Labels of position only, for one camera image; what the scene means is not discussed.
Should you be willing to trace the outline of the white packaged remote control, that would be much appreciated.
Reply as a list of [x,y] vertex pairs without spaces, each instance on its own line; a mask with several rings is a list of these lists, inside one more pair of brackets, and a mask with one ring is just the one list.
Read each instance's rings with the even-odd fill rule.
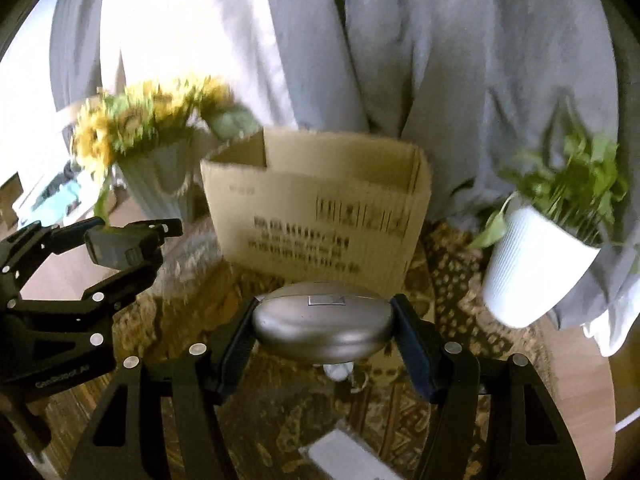
[[324,436],[300,448],[299,452],[330,479],[401,479],[344,420],[337,422]]

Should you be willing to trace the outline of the black rectangular device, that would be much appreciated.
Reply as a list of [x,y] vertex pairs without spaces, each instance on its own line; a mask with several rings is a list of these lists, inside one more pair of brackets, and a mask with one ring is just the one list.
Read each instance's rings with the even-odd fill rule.
[[93,263],[115,270],[126,270],[162,258],[160,234],[142,224],[96,226],[84,236]]

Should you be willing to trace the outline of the white pot green plant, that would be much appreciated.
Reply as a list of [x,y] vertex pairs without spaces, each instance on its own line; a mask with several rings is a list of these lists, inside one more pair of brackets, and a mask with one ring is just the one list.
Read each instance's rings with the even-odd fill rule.
[[524,328],[553,309],[587,273],[602,248],[616,246],[614,207],[628,184],[615,140],[591,132],[569,106],[553,118],[562,153],[552,162],[523,152],[525,171],[506,173],[514,191],[470,246],[490,248],[483,301],[503,325]]

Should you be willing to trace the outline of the silver oval case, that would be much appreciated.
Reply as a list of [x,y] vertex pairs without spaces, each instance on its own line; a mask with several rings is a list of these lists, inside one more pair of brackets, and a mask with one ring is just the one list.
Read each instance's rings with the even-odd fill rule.
[[300,282],[259,300],[253,312],[264,349],[291,361],[338,364],[380,351],[390,340],[390,302],[365,288],[340,282]]

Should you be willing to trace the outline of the grey curtain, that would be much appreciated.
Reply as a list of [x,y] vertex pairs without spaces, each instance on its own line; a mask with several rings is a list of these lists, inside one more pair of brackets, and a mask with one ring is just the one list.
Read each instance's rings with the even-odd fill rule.
[[[431,219],[474,226],[509,192],[501,169],[576,106],[618,141],[629,192],[615,236],[552,310],[559,328],[623,336],[639,314],[639,34],[615,0],[268,0],[295,127],[420,145],[434,171]],[[103,88],[102,0],[58,0],[50,71],[65,106]]]

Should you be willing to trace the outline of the cardboard box with print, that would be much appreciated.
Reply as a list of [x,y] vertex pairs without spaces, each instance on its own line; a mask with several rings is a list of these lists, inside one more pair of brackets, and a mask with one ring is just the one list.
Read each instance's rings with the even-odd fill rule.
[[418,146],[267,128],[202,159],[218,244],[236,266],[390,297],[404,287],[431,198]]

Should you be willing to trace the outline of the small white blue figurine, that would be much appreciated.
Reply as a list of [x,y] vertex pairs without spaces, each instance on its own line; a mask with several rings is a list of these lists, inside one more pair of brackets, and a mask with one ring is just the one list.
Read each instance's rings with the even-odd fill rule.
[[369,375],[354,362],[323,364],[323,373],[332,382],[347,382],[350,393],[358,393],[369,385]]

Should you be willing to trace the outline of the beige curtain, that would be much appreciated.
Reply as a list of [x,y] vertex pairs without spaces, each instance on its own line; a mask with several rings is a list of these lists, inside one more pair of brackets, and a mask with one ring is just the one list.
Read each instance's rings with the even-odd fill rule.
[[265,126],[295,127],[268,0],[102,0],[104,89],[214,76]]

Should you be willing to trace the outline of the sunflower bouquet in vase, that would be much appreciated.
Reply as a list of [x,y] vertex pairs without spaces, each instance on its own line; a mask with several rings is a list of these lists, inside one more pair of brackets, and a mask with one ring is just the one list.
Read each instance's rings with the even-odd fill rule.
[[121,92],[99,88],[79,107],[70,151],[99,183],[94,213],[106,220],[114,177],[149,218],[196,217],[200,160],[262,130],[221,78],[189,74],[144,80]]

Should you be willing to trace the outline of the patterned persian table rug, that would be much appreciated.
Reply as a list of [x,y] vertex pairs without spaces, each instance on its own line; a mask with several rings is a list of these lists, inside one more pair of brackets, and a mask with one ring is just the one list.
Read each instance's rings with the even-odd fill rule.
[[[406,296],[421,320],[474,356],[524,354],[552,396],[536,330],[514,330],[490,315],[480,296],[485,255],[470,244],[469,233],[445,222],[424,226],[404,287],[384,298]],[[70,479],[78,442],[119,367],[177,359],[230,323],[248,300],[300,282],[225,262],[212,224],[198,222],[171,246],[152,286],[114,315],[114,370],[52,396],[46,411],[52,439],[44,452],[55,470]],[[398,476],[416,478],[434,404],[413,389],[392,330],[380,351],[355,365],[367,372],[369,385],[350,393],[348,383],[332,382],[322,365],[275,356],[256,338],[238,388],[217,410],[235,479],[329,479],[299,449],[340,420]],[[176,448],[169,460],[168,479],[187,479]]]

